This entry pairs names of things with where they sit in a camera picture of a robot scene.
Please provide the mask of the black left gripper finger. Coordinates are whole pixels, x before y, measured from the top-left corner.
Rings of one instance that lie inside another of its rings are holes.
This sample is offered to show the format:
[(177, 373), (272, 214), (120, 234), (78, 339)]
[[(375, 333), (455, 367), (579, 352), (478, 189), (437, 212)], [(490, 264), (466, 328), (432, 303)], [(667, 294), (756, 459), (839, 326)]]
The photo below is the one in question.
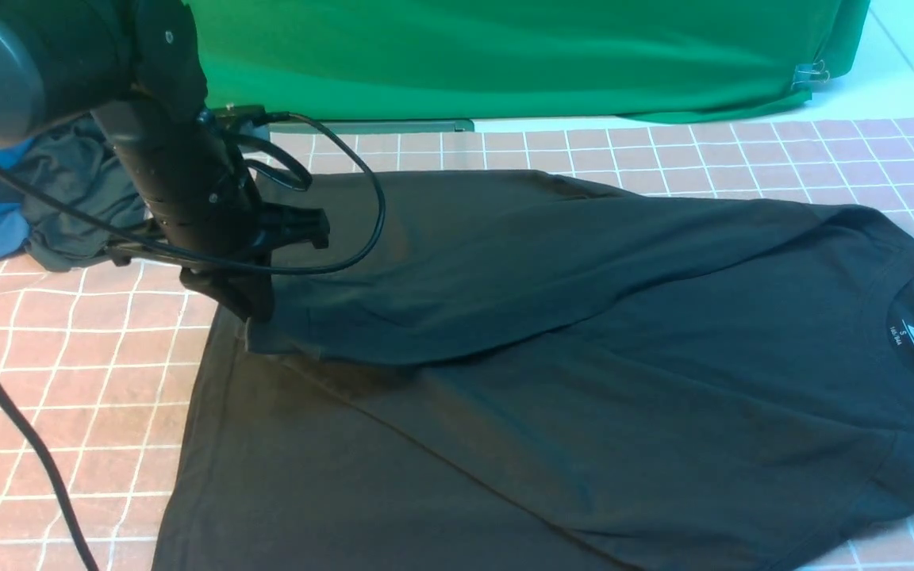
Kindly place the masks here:
[(259, 210), (259, 247), (268, 251), (293, 243), (329, 247), (330, 224), (323, 209), (300, 209), (264, 202)]
[(117, 266), (129, 265), (134, 258), (177, 265), (181, 268), (180, 282), (186, 289), (210, 297), (242, 321), (267, 322), (275, 314), (275, 291), (267, 274), (191, 261), (134, 242), (109, 242), (108, 256)]

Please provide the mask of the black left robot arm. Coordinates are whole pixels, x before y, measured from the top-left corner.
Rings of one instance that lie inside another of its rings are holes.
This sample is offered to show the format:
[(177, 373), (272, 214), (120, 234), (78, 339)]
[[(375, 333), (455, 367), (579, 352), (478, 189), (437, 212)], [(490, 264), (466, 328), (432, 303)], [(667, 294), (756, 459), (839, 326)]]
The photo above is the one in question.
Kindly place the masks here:
[(240, 320), (275, 313), (272, 254), (328, 246), (319, 209), (267, 203), (242, 146), (206, 108), (184, 1), (0, 1), (0, 148), (91, 113), (152, 219), (107, 224), (106, 256), (178, 265), (186, 289)]

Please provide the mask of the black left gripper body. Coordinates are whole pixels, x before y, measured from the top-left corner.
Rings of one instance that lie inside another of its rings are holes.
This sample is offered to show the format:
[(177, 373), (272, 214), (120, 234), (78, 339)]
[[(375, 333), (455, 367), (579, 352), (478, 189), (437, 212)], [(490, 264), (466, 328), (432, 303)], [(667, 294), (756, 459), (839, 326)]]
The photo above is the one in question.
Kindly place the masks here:
[(236, 258), (260, 239), (259, 210), (228, 146), (193, 118), (153, 100), (92, 112), (171, 248)]

